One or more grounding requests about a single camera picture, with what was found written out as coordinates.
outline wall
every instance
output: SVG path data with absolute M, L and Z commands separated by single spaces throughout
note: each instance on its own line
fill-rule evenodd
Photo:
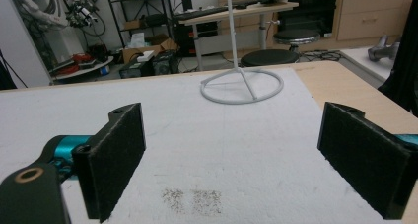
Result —
M 3 56 L 28 87 L 47 86 L 49 74 L 12 0 L 0 0 L 0 48 Z M 25 87 L 12 74 L 18 88 Z

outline black foam pad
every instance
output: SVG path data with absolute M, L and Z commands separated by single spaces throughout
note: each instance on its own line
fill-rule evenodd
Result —
M 326 103 L 318 149 L 384 219 L 400 219 L 418 176 L 418 146 L 364 118 Z
M 73 151 L 89 218 L 108 219 L 145 151 L 141 105 L 114 110 L 109 123 Z

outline cardboard box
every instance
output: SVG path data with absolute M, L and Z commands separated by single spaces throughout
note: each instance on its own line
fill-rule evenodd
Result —
M 145 37 L 145 42 L 149 42 L 151 46 L 123 49 L 123 62 L 125 64 L 129 63 L 129 61 L 134 58 L 135 54 L 142 53 L 148 50 L 154 50 L 154 56 L 156 56 L 158 53 L 164 50 L 172 49 L 177 51 L 178 49 L 178 46 L 174 42 L 174 40 L 163 34 L 156 35 L 154 37 Z
M 125 30 L 139 29 L 141 27 L 140 20 L 132 20 L 125 23 Z

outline stool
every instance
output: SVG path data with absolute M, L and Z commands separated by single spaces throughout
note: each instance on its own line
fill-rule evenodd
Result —
M 274 35 L 277 43 L 289 44 L 289 50 L 299 53 L 299 45 L 318 41 L 320 34 L 313 30 L 284 30 Z
M 296 63 L 299 54 L 285 49 L 262 49 L 246 54 L 241 58 L 241 65 L 255 67 L 263 65 Z

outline white metal stand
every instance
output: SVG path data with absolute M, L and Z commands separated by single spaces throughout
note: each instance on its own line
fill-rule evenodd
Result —
M 255 68 L 255 69 L 241 69 L 238 66 L 237 44 L 236 44 L 236 38 L 235 38 L 236 33 L 235 33 L 235 27 L 234 27 L 234 16 L 233 16 L 232 0 L 228 0 L 228 12 L 229 12 L 229 20 L 230 20 L 230 31 L 231 31 L 231 42 L 232 42 L 232 50 L 233 50 L 233 58 L 234 58 L 234 68 L 231 69 L 231 70 L 228 70 L 226 72 L 223 72 L 223 73 L 214 75 L 214 76 L 212 76 L 212 77 L 210 77 L 208 79 L 203 80 L 201 82 L 200 92 L 201 92 L 202 96 L 205 97 L 206 99 L 208 99 L 210 101 L 213 101 L 215 103 L 221 103 L 221 104 L 234 104 L 234 105 L 236 105 L 236 104 L 249 104 L 249 103 L 255 103 L 255 102 L 259 102 L 259 101 L 265 100 L 265 99 L 269 99 L 269 98 L 273 97 L 274 95 L 278 94 L 280 91 L 282 91 L 283 86 L 284 86 L 283 79 L 280 76 L 278 76 L 278 75 L 276 75 L 276 74 L 274 74 L 272 72 L 268 72 L 268 71 L 265 71 L 265 70 L 262 70 L 262 69 L 259 69 L 259 68 Z M 263 74 L 270 75 L 270 76 L 274 77 L 275 79 L 277 79 L 279 81 L 279 85 L 271 93 L 268 93 L 268 94 L 266 94 L 264 96 L 260 96 L 259 97 L 254 92 L 253 88 L 249 84 L 249 81 L 245 77 L 245 72 L 263 73 Z M 206 87 L 206 85 L 210 81 L 212 81 L 214 79 L 217 79 L 217 78 L 220 78 L 220 77 L 223 77 L 223 76 L 228 75 L 228 74 L 232 74 L 232 73 L 240 73 L 242 75 L 242 77 L 243 77 L 243 79 L 245 81 L 245 84 L 248 87 L 249 92 L 252 95 L 252 99 L 250 99 L 250 100 L 241 100 L 241 101 L 240 100 L 223 100 L 223 99 L 217 99 L 217 98 L 214 98 L 212 96 L 209 96 L 205 92 L 205 87 Z

